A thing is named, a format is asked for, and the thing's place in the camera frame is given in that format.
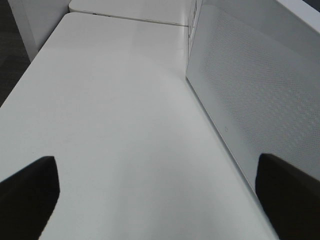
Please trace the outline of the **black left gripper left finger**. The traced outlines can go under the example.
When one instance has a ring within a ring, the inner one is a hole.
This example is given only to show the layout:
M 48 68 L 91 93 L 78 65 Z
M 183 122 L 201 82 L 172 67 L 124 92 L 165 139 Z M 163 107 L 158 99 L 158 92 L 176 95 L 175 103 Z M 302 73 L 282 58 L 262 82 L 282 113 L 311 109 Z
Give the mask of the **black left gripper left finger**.
M 38 240 L 60 196 L 56 160 L 44 156 L 0 182 L 0 238 Z

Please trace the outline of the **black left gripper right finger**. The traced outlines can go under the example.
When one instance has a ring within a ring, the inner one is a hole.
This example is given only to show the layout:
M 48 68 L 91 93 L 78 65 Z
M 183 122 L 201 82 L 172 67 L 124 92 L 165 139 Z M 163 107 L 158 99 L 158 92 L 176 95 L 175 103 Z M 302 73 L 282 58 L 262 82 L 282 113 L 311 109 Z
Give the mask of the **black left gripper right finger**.
M 320 182 L 281 158 L 262 153 L 255 193 L 281 240 L 320 238 Z

